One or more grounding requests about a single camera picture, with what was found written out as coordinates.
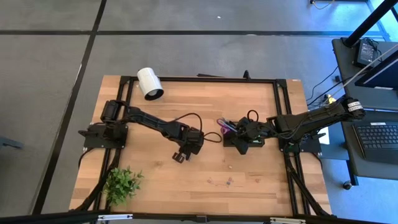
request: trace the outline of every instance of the wooden table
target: wooden table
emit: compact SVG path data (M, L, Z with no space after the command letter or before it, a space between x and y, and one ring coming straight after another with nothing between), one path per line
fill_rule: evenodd
M93 122L100 121L106 100L116 99L120 76L105 76L99 91ZM162 82L164 96L146 101L134 82L131 106L166 121L189 112L203 119L203 132L220 132L216 119L239 120L249 110L259 113L259 120L277 114L272 85L265 83ZM287 80L293 114L307 110L300 80ZM280 100L284 105L283 94ZM199 127L198 118L180 120ZM266 139L262 148L249 148L242 156L234 147L205 141L200 153L183 164L171 157L179 147L160 133L139 124L128 124L129 134L122 150L119 167L142 170L145 179L137 195L114 212L208 214L208 215L279 215L291 216L289 188L283 155L277 139ZM70 208L88 196L100 176L104 150L95 149L82 160ZM305 183L317 202L330 212L328 196L319 161L301 153ZM296 195L299 211L302 203ZM101 201L104 207L104 196Z

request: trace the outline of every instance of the computer monitor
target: computer monitor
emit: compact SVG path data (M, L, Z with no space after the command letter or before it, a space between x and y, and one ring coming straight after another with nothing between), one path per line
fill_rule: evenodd
M398 50L368 71L355 85L398 90Z

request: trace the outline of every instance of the gray carpet floor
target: gray carpet floor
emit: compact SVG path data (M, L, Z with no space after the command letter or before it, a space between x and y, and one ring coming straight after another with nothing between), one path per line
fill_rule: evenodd
M91 30L100 0L0 0L0 30ZM372 1L374 7L379 4ZM308 1L108 1L100 30L352 31L370 10L363 2L336 2L324 10ZM392 40L396 21L382 20ZM379 31L374 26L372 31ZM103 75L197 73L253 78L298 78L305 94L336 67L334 37L239 35L97 36L55 170L45 213L68 209L83 138ZM23 149L0 150L0 217L28 214L87 45L87 35L0 35L0 136ZM327 80L315 94L334 85ZM397 223L398 181L348 180L345 161L323 161L332 212L342 218ZM138 223L176 223L144 221Z

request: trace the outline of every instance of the black desk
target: black desk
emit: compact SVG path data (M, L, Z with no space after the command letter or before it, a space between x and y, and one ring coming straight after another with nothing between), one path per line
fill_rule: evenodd
M342 79L352 77L358 73L360 68L353 66L351 63L354 59L355 49L345 47L340 39L332 40L332 44ZM383 53L395 44L397 43L380 42L379 49ZM355 86L354 81L352 81L345 87L345 92L347 95L359 99L364 108L396 110L398 107L398 94L396 91L376 90ZM390 119L398 119L398 113L380 111L367 111L366 113L365 121L389 121ZM364 160L354 135L352 123L344 122L341 126L346 139L346 148L349 154L347 165L353 185L358 184L356 176L398 180L398 165Z

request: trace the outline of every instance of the green plant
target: green plant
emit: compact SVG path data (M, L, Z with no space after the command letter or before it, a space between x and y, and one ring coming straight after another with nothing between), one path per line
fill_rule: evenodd
M106 200L110 205L119 205L126 203L127 196L132 198L135 195L136 189L140 189L139 184L144 176L142 171L140 173L132 173L130 167L127 169L114 168L111 170L103 192L106 194Z

